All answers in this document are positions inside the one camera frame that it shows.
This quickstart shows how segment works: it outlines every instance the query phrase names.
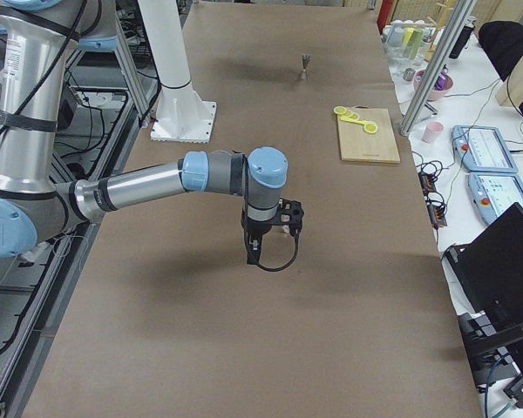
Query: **black fabric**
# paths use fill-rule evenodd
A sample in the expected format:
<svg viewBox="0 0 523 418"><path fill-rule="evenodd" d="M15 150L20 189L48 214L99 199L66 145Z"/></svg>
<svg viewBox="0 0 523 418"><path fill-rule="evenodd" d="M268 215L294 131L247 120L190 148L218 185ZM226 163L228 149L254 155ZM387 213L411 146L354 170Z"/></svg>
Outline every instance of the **black fabric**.
<svg viewBox="0 0 523 418"><path fill-rule="evenodd" d="M523 25L515 22L483 24L479 42L500 78L505 80L523 56Z"/></svg>

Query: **pink cup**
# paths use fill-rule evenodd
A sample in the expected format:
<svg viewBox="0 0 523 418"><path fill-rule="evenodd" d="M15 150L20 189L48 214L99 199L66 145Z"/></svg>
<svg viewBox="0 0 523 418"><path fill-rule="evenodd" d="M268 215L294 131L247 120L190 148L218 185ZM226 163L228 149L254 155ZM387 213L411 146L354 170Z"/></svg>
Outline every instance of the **pink cup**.
<svg viewBox="0 0 523 418"><path fill-rule="evenodd" d="M439 122L430 122L425 129L425 134L422 137L424 142L431 144L444 131L444 126Z"/></svg>

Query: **white metal post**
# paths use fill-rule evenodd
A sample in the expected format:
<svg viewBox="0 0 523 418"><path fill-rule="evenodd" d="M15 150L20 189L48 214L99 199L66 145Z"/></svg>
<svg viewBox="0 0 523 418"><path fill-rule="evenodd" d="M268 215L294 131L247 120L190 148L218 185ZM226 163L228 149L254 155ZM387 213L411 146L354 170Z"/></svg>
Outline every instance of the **white metal post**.
<svg viewBox="0 0 523 418"><path fill-rule="evenodd" d="M194 91L178 9L174 0L139 0L155 65L162 83L151 138L209 142L217 105Z"/></svg>

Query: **white table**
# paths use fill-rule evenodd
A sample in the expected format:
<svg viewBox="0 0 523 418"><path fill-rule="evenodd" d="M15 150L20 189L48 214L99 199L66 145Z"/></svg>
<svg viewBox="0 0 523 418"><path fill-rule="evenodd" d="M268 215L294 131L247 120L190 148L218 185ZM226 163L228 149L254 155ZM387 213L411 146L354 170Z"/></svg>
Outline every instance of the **white table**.
<svg viewBox="0 0 523 418"><path fill-rule="evenodd" d="M449 75L454 80L454 86L448 93L449 95L472 93L480 88L487 87L499 78L475 36L472 36L468 48L461 52L458 59L448 59L447 66ZM391 68L392 79L396 86L397 101L400 103L401 109L404 110L412 98L414 89L412 82L404 81L394 70ZM520 132L520 126L523 131L523 124L521 124L523 118L512 107L501 107L496 101L496 92L501 87L502 82L499 81L497 84L492 84L491 88L479 91L469 97L441 98L433 102L433 106L439 110L435 120L442 123L445 130L435 142L427 144L421 138L425 126L430 120L415 125L409 136L412 150L422 155L425 161L437 159L444 166L452 164L451 130L454 125L496 126L505 140L522 142L523 135ZM484 104L486 106L477 120L480 109ZM523 144L508 143L507 145L510 150L523 149ZM415 164L421 163L418 155L415 154L414 158ZM513 154L513 159L519 167L519 176L523 180L523 153ZM460 160L456 158L455 164L449 170L443 171L436 183L438 191L446 199L448 199L450 187L453 183L446 215L448 226L440 228L438 232L438 251L440 254L452 244L470 243L486 229L486 224L480 218L467 187L468 173L465 169L459 170L459 167ZM444 261L444 270L457 314L473 313L471 304L447 261ZM488 394L490 417L507 404L508 398L502 392L502 388L509 381L499 381L490 388ZM481 402L484 401L482 394L479 395L479 398ZM512 407L503 416L506 418L523 418L523 409Z"/></svg>

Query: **blue and white control box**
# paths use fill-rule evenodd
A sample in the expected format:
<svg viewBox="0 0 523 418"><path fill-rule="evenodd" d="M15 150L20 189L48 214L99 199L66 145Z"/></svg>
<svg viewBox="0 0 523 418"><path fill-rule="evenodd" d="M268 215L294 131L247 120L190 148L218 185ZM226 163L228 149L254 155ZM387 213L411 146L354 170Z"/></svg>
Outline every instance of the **blue and white control box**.
<svg viewBox="0 0 523 418"><path fill-rule="evenodd" d="M469 189L480 216L488 225L513 203L523 207L523 183L517 174L471 172Z"/></svg>
<svg viewBox="0 0 523 418"><path fill-rule="evenodd" d="M453 149L470 172L517 172L512 154L498 128L491 126L454 126Z"/></svg>

